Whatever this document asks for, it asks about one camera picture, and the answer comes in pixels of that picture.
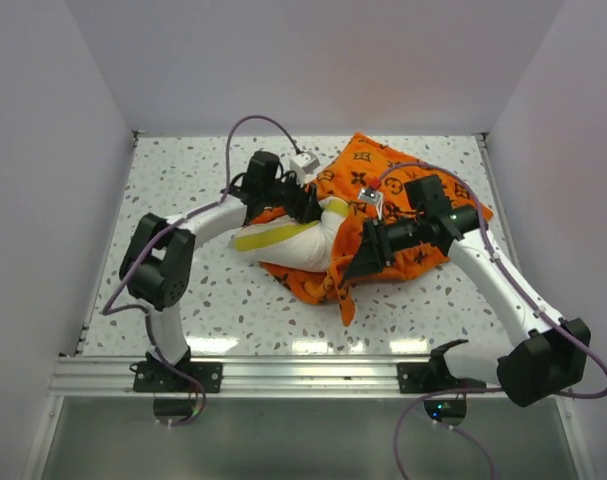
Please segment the cream pillow yellow edge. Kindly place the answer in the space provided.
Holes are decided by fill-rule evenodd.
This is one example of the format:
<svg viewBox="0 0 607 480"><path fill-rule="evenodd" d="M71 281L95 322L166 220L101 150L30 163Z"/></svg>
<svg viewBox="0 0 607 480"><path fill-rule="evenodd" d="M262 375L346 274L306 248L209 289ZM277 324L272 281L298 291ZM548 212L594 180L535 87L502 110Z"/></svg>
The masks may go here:
<svg viewBox="0 0 607 480"><path fill-rule="evenodd" d="M320 202L321 218L299 223L284 215L239 230L230 246L246 258L276 266L319 273L328 269L338 231L348 217L348 204L337 197Z"/></svg>

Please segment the orange patterned pillowcase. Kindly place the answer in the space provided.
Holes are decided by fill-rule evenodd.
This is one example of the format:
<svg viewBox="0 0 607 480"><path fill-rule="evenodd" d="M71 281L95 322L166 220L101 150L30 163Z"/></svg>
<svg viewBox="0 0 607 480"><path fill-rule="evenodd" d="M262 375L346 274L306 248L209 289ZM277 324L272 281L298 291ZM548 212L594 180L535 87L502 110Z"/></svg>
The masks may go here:
<svg viewBox="0 0 607 480"><path fill-rule="evenodd" d="M355 134L338 157L311 182L317 187L320 202L337 197L349 207L348 217L333 244L328 269L313 273L263 262L259 262L260 265L305 303L338 303L341 321L344 326L349 326L354 320L356 306L350 292L352 285L350 282L342 285L342 277L357 252L364 221L376 217L372 205L358 200L360 189L366 187L370 179L380 179L380 191L384 194L383 220L393 224L416 215L405 193L406 183L426 178L431 173L421 160L378 143L362 133ZM264 224L284 215L286 213L281 208L269 210L252 225Z"/></svg>

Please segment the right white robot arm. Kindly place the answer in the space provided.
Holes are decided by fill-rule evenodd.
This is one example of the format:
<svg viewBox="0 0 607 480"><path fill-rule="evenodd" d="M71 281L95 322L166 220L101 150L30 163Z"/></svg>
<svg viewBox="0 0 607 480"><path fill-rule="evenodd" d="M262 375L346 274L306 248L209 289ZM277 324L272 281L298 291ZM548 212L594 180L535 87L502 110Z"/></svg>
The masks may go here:
<svg viewBox="0 0 607 480"><path fill-rule="evenodd" d="M497 385L520 407L578 383L587 361L591 332L581 319L567 320L524 280L480 224L470 205L453 207L441 179L431 175L404 186L414 218L386 224L364 222L361 243L343 279L379 274L401 252L436 247L474 283L501 321L513 347L509 353L455 340L434 348L417 378L423 392Z"/></svg>

